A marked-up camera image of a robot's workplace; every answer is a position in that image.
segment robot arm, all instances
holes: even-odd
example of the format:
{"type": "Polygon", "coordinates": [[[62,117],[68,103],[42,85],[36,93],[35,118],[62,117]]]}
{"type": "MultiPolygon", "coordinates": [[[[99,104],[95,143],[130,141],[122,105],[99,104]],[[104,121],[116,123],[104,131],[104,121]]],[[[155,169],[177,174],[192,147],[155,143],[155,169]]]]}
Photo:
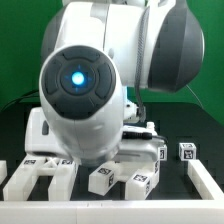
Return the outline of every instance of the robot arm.
{"type": "Polygon", "coordinates": [[[149,7],[144,51],[140,7],[71,2],[46,29],[41,105],[60,148],[82,165],[117,154],[127,119],[122,86],[135,86],[138,66],[141,88],[165,92],[199,72],[203,34],[186,1],[155,0],[149,7]]]}

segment blue light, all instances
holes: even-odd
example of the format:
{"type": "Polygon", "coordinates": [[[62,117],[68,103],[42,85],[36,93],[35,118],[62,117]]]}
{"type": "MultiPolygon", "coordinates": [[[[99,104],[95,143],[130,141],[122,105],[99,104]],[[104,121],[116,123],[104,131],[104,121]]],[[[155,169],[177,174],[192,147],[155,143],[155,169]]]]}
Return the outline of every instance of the blue light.
{"type": "Polygon", "coordinates": [[[85,77],[81,72],[75,72],[72,75],[72,82],[77,86],[81,86],[85,82],[85,77]]]}

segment cable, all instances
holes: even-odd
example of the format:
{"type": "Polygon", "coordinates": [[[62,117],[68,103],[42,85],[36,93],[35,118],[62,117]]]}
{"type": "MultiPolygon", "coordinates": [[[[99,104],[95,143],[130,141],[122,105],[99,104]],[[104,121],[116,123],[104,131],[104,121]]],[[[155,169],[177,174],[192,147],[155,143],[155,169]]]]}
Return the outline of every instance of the cable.
{"type": "Polygon", "coordinates": [[[203,106],[201,100],[199,99],[199,97],[197,96],[197,94],[191,89],[191,87],[189,85],[186,85],[186,87],[189,89],[189,91],[192,93],[192,95],[196,98],[200,107],[204,110],[204,106],[203,106]]]}
{"type": "Polygon", "coordinates": [[[165,144],[168,143],[166,137],[161,135],[152,135],[150,132],[131,132],[131,131],[124,131],[122,134],[122,139],[142,139],[142,140],[152,140],[152,139],[159,139],[164,141],[165,144]]]}
{"type": "Polygon", "coordinates": [[[142,76],[142,65],[143,65],[145,42],[147,36],[149,9],[150,9],[149,7],[146,8],[141,18],[139,39],[138,39],[138,55],[137,55],[137,64],[135,73],[135,95],[139,106],[140,122],[144,122],[146,119],[146,111],[140,95],[140,81],[142,76]]]}
{"type": "Polygon", "coordinates": [[[32,90],[32,91],[29,91],[25,94],[23,94],[21,97],[18,97],[14,100],[11,100],[10,102],[8,102],[7,104],[5,104],[2,109],[0,110],[0,113],[2,113],[6,108],[8,108],[9,106],[11,106],[12,104],[17,104],[19,103],[20,101],[24,100],[24,99],[29,99],[29,98],[36,98],[38,97],[39,98],[39,95],[38,96],[33,96],[33,94],[35,93],[39,93],[39,90],[32,90]]]}

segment green background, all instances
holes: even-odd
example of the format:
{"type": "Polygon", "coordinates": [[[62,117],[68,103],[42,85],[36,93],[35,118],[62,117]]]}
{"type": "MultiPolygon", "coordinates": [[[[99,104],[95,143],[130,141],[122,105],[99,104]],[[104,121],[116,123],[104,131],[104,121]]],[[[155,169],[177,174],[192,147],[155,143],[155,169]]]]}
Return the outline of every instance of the green background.
{"type": "MultiPolygon", "coordinates": [[[[205,110],[224,124],[224,1],[188,0],[205,36],[205,58],[190,87],[205,110]]],[[[61,0],[0,0],[0,107],[38,88],[40,49],[61,0]]],[[[134,92],[129,90],[130,99],[134,92]]],[[[145,102],[197,103],[187,88],[175,94],[142,91],[145,102]]]]}

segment white cube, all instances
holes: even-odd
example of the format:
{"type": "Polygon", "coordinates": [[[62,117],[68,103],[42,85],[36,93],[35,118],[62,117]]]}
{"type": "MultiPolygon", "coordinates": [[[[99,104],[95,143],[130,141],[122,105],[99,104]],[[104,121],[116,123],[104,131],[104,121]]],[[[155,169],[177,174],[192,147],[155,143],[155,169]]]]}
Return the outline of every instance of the white cube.
{"type": "Polygon", "coordinates": [[[89,176],[89,191],[104,196],[115,184],[115,169],[103,164],[89,176]]]}
{"type": "Polygon", "coordinates": [[[197,148],[194,143],[179,143],[179,157],[181,161],[196,159],[197,148]]]}
{"type": "Polygon", "coordinates": [[[154,173],[146,170],[138,170],[126,182],[125,199],[126,200],[145,200],[152,191],[152,181],[154,173]]]}
{"type": "Polygon", "coordinates": [[[167,161],[167,146],[159,147],[160,161],[167,161]]]}

